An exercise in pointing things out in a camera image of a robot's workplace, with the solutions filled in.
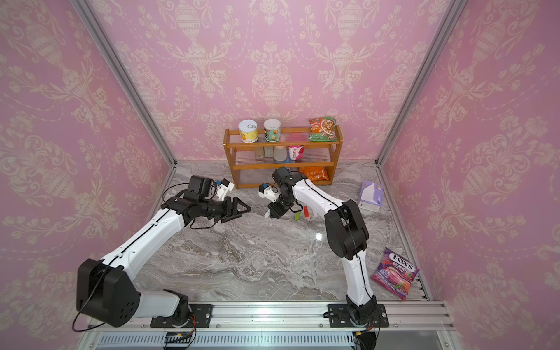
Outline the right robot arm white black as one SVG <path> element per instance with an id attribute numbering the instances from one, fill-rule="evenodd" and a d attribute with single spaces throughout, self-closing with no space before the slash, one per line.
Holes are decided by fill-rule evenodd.
<path id="1" fill-rule="evenodd" d="M 275 170 L 272 177 L 279 189 L 277 197 L 268 204 L 268 216 L 279 219 L 293 205 L 301 204 L 323 217 L 328 244 L 343 265 L 350 319 L 357 326 L 375 325 L 375 317 L 381 311 L 367 280 L 369 232 L 358 204 L 329 195 L 302 173 L 290 172 L 285 167 Z"/>

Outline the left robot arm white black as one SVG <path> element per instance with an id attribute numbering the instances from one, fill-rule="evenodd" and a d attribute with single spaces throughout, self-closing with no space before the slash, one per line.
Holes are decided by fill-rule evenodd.
<path id="1" fill-rule="evenodd" d="M 166 199 L 154 217 L 125 243 L 99 260 L 87 259 L 77 271 L 76 309 L 100 325 L 119 328 L 135 318 L 162 318 L 166 325 L 193 325 L 188 296 L 172 290 L 139 291 L 134 280 L 148 260 L 198 218 L 227 223 L 251 212 L 230 197 L 233 182 L 192 176 L 186 189 Z"/>

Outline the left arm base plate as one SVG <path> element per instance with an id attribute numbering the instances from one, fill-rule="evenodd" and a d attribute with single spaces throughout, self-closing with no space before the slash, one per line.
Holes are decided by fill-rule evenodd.
<path id="1" fill-rule="evenodd" d="M 214 306 L 212 304 L 190 304 L 181 306 L 172 316 L 153 317 L 151 328 L 209 328 Z"/>

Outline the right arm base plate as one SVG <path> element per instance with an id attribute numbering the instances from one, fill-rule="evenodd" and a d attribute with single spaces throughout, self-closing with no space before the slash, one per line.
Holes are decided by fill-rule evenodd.
<path id="1" fill-rule="evenodd" d="M 349 306 L 344 303 L 329 304 L 323 313 L 331 328 L 388 328 L 385 305 Z"/>

